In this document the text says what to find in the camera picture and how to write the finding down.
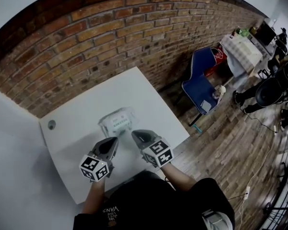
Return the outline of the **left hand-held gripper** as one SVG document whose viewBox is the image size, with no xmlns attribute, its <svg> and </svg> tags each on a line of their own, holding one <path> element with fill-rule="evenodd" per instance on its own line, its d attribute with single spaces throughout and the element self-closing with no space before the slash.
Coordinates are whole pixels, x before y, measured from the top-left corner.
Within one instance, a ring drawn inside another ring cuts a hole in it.
<svg viewBox="0 0 288 230">
<path fill-rule="evenodd" d="M 117 137 L 103 139 L 95 144 L 93 150 L 84 155 L 79 169 L 82 175 L 90 182 L 99 182 L 103 178 L 109 178 L 114 169 L 114 158 L 119 140 Z"/>
</svg>

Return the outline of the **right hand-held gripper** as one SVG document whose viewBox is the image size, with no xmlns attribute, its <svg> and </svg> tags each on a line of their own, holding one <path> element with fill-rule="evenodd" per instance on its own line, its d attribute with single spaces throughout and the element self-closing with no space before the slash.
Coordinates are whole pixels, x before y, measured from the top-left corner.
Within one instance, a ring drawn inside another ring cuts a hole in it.
<svg viewBox="0 0 288 230">
<path fill-rule="evenodd" d="M 148 163 L 161 168 L 173 160 L 169 143 L 154 131 L 138 129 L 132 131 L 131 135 Z"/>
</svg>

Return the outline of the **white wet wipe pack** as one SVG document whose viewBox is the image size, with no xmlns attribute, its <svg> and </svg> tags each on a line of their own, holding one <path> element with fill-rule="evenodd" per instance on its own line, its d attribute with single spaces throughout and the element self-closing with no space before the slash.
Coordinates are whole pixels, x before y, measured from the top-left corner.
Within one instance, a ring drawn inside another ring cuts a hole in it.
<svg viewBox="0 0 288 230">
<path fill-rule="evenodd" d="M 121 130 L 114 131 L 111 128 L 110 119 L 116 115 L 127 115 L 128 118 L 130 119 L 131 123 L 132 123 L 132 127 L 129 129 L 121 129 Z M 109 138 L 109 137 L 119 138 L 120 136 L 124 135 L 126 132 L 132 131 L 133 127 L 137 123 L 138 123 L 138 119 L 135 115 L 134 109 L 132 107 L 122 107 L 122 108 L 119 108 L 119 109 L 113 111 L 112 113 L 109 113 L 108 115 L 102 117 L 99 120 L 98 125 L 100 126 L 101 130 L 103 131 L 105 137 L 107 137 L 107 138 Z"/>
</svg>

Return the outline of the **person's left forearm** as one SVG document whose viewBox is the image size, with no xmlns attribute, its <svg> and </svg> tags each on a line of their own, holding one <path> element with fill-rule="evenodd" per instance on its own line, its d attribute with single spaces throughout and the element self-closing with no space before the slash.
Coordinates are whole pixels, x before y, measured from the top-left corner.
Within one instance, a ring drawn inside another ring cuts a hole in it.
<svg viewBox="0 0 288 230">
<path fill-rule="evenodd" d="M 98 182 L 93 182 L 89 193 L 87 195 L 84 207 L 82 209 L 83 214 L 96 213 L 104 202 L 105 193 L 105 178 Z"/>
</svg>

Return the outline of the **person's right forearm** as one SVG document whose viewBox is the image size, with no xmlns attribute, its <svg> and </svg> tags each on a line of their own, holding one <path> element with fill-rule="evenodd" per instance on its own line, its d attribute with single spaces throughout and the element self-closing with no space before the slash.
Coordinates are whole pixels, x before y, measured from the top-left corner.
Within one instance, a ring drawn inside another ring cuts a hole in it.
<svg viewBox="0 0 288 230">
<path fill-rule="evenodd" d="M 192 177 L 177 169 L 170 162 L 161 167 L 161 171 L 176 190 L 187 192 L 196 184 Z"/>
</svg>

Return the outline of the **person's black t-shirt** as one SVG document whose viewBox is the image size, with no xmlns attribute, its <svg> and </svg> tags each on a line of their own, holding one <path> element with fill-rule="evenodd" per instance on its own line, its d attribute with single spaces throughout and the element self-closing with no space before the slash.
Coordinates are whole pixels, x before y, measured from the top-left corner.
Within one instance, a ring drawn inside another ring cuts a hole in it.
<svg viewBox="0 0 288 230">
<path fill-rule="evenodd" d="M 235 228 L 231 204 L 212 178 L 187 192 L 175 190 L 152 172 L 120 186 L 94 214 L 75 216 L 73 230 L 207 230 L 202 213 L 226 214 Z"/>
</svg>

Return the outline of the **blue chair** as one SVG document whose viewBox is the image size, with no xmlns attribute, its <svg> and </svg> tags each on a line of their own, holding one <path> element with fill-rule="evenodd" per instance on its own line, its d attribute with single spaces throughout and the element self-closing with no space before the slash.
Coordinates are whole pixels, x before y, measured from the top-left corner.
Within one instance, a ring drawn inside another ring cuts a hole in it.
<svg viewBox="0 0 288 230">
<path fill-rule="evenodd" d="M 204 72 L 215 64 L 215 57 L 209 47 L 198 49 L 192 53 L 181 83 L 182 92 L 174 102 L 174 105 L 177 105 L 183 96 L 187 96 L 198 110 L 199 114 L 189 124 L 190 127 L 193 126 L 201 116 L 208 114 L 217 106 L 217 100 L 212 97 L 215 88 L 204 75 Z M 203 100 L 211 104 L 211 109 L 208 113 L 201 108 Z"/>
</svg>

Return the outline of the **cream coloured object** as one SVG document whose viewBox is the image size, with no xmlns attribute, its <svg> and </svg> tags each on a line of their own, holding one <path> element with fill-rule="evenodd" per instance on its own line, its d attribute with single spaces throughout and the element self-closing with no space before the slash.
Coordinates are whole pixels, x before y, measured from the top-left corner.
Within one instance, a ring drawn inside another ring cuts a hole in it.
<svg viewBox="0 0 288 230">
<path fill-rule="evenodd" d="M 226 93 L 226 88 L 225 88 L 225 86 L 221 85 L 218 90 L 219 90 L 218 103 L 220 103 L 220 101 L 222 100 L 224 94 Z"/>
</svg>

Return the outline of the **grey waist pouch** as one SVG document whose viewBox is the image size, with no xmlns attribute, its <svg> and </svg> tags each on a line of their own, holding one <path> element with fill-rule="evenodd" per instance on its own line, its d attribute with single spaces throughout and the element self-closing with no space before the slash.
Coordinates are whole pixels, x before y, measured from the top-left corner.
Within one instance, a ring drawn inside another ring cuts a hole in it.
<svg viewBox="0 0 288 230">
<path fill-rule="evenodd" d="M 233 230 L 229 217 L 218 211 L 207 210 L 202 213 L 207 230 Z"/>
</svg>

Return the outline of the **red bag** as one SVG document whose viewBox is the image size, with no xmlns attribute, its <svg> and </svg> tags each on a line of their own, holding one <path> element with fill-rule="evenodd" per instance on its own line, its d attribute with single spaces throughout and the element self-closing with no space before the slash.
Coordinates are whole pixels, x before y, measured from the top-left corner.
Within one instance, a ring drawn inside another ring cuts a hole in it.
<svg viewBox="0 0 288 230">
<path fill-rule="evenodd" d="M 224 53 L 224 51 L 222 50 L 222 48 L 220 47 L 215 47 L 215 48 L 211 48 L 212 50 L 212 53 L 215 57 L 215 60 L 216 60 L 216 64 L 207 69 L 205 72 L 204 72 L 204 75 L 206 77 L 209 77 L 211 76 L 213 73 L 217 72 L 217 70 L 219 68 L 221 68 L 222 66 L 225 66 L 227 64 L 227 55 Z"/>
</svg>

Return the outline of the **checked table cloth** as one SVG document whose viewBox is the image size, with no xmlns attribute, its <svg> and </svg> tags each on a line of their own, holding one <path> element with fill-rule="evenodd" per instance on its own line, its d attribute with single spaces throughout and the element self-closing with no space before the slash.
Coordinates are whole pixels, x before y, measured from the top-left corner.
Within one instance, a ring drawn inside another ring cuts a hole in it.
<svg viewBox="0 0 288 230">
<path fill-rule="evenodd" d="M 248 38 L 239 34 L 225 35 L 220 45 L 227 56 L 228 66 L 234 77 L 248 76 L 263 59 L 257 47 Z"/>
</svg>

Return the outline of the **black round chair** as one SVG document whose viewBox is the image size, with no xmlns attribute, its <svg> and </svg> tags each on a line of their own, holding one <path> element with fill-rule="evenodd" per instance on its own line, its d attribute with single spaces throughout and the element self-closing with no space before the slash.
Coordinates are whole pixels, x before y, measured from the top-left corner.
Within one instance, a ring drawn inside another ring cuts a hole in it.
<svg viewBox="0 0 288 230">
<path fill-rule="evenodd" d="M 282 97 L 282 88 L 275 77 L 264 80 L 255 93 L 256 102 L 261 107 L 267 107 L 278 102 Z"/>
</svg>

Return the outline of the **black monitor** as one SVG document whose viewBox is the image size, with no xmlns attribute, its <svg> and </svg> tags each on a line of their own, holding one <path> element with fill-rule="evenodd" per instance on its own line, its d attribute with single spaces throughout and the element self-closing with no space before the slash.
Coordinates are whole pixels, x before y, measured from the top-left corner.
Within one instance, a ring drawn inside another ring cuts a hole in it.
<svg viewBox="0 0 288 230">
<path fill-rule="evenodd" d="M 269 45 L 275 38 L 276 33 L 265 21 L 262 22 L 256 31 L 255 37 L 262 42 L 263 45 Z"/>
</svg>

